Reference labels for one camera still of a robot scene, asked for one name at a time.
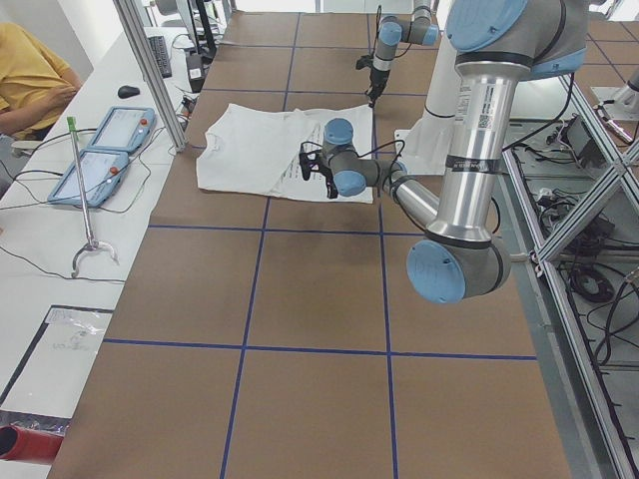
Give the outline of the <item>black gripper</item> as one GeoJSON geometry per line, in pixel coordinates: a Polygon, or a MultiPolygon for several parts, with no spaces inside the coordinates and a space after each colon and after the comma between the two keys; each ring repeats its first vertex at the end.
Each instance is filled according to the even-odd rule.
{"type": "Polygon", "coordinates": [[[327,197],[329,199],[336,199],[337,188],[331,169],[327,167],[319,167],[319,172],[324,176],[327,197]]]}
{"type": "Polygon", "coordinates": [[[367,104],[370,108],[374,108],[374,100],[377,100],[383,93],[389,77],[389,70],[370,69],[369,87],[366,91],[368,96],[367,104]]]}

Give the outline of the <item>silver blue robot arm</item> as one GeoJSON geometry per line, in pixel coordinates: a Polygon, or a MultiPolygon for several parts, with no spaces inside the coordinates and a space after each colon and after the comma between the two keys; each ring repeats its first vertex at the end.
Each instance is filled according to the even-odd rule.
{"type": "Polygon", "coordinates": [[[486,226],[516,87],[580,68],[585,58],[584,1],[456,1],[442,45],[454,52],[460,86],[439,194],[397,161],[367,160],[345,119],[329,121],[321,147],[300,156],[305,174],[321,173],[331,197],[385,190],[424,232],[406,260],[413,288],[435,303],[456,303],[504,284],[510,260],[486,226]]]}
{"type": "Polygon", "coordinates": [[[438,1],[430,0],[413,1],[409,20],[399,19],[395,15],[381,17],[381,11],[378,11],[373,50],[361,56],[355,64],[357,70],[369,68],[369,87],[365,94],[371,108],[386,87],[398,45],[430,46],[437,40],[439,28],[433,16],[438,4],[438,1]]]}

